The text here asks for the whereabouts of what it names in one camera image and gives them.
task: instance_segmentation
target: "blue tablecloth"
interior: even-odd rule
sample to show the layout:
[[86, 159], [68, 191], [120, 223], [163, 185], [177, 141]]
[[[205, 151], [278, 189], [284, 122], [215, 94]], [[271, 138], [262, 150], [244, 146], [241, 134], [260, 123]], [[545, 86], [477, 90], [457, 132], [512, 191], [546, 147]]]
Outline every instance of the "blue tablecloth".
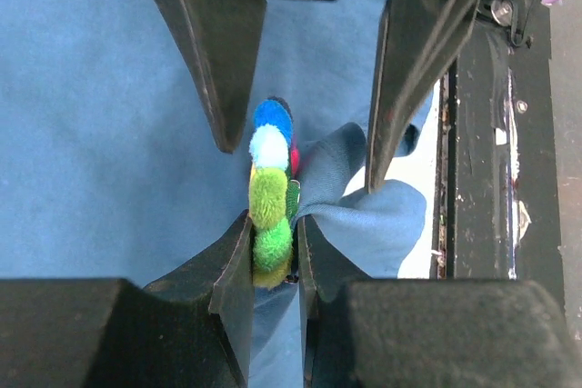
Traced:
[[[310, 154], [300, 213], [391, 277], [426, 200], [398, 181], [342, 199], [363, 163], [384, 2], [269, 0], [249, 111], [289, 102]], [[0, 277], [144, 285], [173, 270], [246, 208], [251, 129], [234, 154], [215, 149], [153, 0], [0, 0]], [[293, 285], [257, 293], [251, 386], [302, 386], [297, 307]]]

